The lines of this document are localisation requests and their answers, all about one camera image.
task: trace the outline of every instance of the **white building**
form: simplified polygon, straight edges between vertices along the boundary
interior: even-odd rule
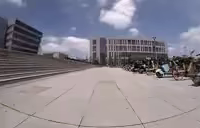
[[[167,45],[162,41],[137,38],[93,38],[90,41],[90,59],[100,64],[123,64],[128,59],[167,57]]]

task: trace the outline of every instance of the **scooter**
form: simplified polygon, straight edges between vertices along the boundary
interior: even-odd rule
[[[172,68],[169,67],[169,64],[163,64],[159,69],[155,71],[155,74],[158,78],[163,78],[165,77],[165,75],[173,74],[173,69],[174,69],[173,67]]]

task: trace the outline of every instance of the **stone steps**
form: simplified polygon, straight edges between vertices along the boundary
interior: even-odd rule
[[[87,67],[88,64],[0,49],[0,85],[67,73]]]

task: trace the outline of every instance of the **glass window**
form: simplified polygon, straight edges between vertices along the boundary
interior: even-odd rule
[[[136,51],[137,47],[136,46],[132,46],[132,51]]]
[[[132,40],[132,44],[135,44],[135,40]]]
[[[109,40],[109,42],[110,42],[110,40]],[[96,44],[96,40],[93,40],[93,44],[94,44],[94,45]]]
[[[147,52],[148,51],[148,47],[144,47],[144,51]]]
[[[140,46],[137,46],[137,51],[140,51]]]
[[[96,51],[96,46],[93,46],[93,51]]]

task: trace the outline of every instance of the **window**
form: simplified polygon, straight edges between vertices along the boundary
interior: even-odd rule
[[[96,51],[96,46],[93,46],[93,51]]]
[[[128,41],[128,44],[131,44],[131,40]]]
[[[135,40],[132,40],[132,44],[133,44],[133,45],[135,44]]]
[[[151,52],[151,47],[148,47],[149,52]]]
[[[93,53],[93,58],[96,58],[96,53]]]
[[[144,51],[147,52],[148,51],[148,47],[144,47]]]
[[[137,46],[137,51],[140,51],[140,46]]]
[[[136,51],[137,47],[136,46],[132,46],[132,51]]]

